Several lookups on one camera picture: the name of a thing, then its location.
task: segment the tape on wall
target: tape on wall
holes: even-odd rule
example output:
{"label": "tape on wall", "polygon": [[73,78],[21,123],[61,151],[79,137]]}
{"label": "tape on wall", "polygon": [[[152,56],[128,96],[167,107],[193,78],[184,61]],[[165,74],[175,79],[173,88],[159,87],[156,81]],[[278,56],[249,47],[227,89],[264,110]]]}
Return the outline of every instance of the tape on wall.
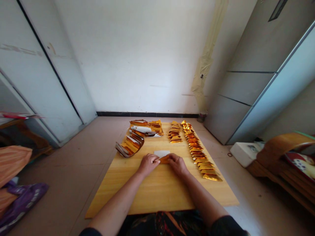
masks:
{"label": "tape on wall", "polygon": [[198,60],[193,84],[191,86],[191,91],[194,93],[200,112],[207,112],[203,87],[213,62],[211,58],[212,52],[222,26],[228,3],[228,0],[216,0],[207,41],[203,48],[202,56]]}

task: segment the tiled floor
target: tiled floor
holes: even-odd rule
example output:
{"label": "tiled floor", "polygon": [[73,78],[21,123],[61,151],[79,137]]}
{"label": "tiled floor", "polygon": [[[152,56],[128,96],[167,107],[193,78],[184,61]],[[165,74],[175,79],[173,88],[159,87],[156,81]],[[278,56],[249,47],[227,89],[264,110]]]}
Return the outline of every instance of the tiled floor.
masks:
{"label": "tiled floor", "polygon": [[[157,118],[144,118],[148,121]],[[27,166],[21,184],[45,182],[47,194],[8,234],[78,235],[89,223],[85,213],[116,153],[130,117],[98,117],[54,154]],[[182,118],[161,118],[162,122]],[[286,192],[252,177],[196,119],[186,119],[196,130],[240,205],[227,207],[236,221],[256,235],[315,235],[314,218]]]}

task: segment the wooden chair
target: wooden chair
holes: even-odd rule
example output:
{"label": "wooden chair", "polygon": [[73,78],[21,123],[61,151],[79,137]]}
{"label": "wooden chair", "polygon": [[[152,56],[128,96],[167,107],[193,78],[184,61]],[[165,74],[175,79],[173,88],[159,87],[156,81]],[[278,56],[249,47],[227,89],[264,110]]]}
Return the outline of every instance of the wooden chair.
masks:
{"label": "wooden chair", "polygon": [[315,144],[315,140],[299,133],[288,133],[270,139],[246,169],[255,177],[268,177],[281,185],[315,216],[315,184],[281,157],[297,148]]}
{"label": "wooden chair", "polygon": [[[54,152],[53,147],[49,144],[49,142],[46,139],[42,138],[41,136],[30,131],[30,129],[24,123],[24,120],[15,119],[7,123],[1,124],[0,130],[13,125],[15,125],[23,135],[31,139],[35,144],[35,148],[33,148],[30,162],[42,154],[50,155]],[[8,135],[1,132],[0,141],[6,144],[6,146],[19,145],[16,144]]]}

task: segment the white box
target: white box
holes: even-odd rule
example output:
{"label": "white box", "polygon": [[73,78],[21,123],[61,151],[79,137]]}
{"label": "white box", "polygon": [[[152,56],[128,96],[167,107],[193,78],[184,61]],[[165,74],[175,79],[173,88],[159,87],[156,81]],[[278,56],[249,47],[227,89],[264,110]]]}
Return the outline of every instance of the white box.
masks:
{"label": "white box", "polygon": [[235,143],[230,149],[230,152],[244,168],[256,160],[257,153],[260,151],[261,147],[255,143]]}

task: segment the person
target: person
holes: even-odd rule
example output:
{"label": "person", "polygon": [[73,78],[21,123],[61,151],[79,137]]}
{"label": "person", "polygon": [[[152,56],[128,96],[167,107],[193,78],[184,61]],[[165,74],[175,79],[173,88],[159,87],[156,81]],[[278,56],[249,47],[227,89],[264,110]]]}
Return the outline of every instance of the person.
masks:
{"label": "person", "polygon": [[169,164],[188,188],[198,211],[156,212],[127,216],[139,186],[159,165],[158,159],[158,156],[150,153],[145,155],[135,174],[104,205],[80,236],[248,235],[189,172],[183,158],[174,153],[169,154]]}

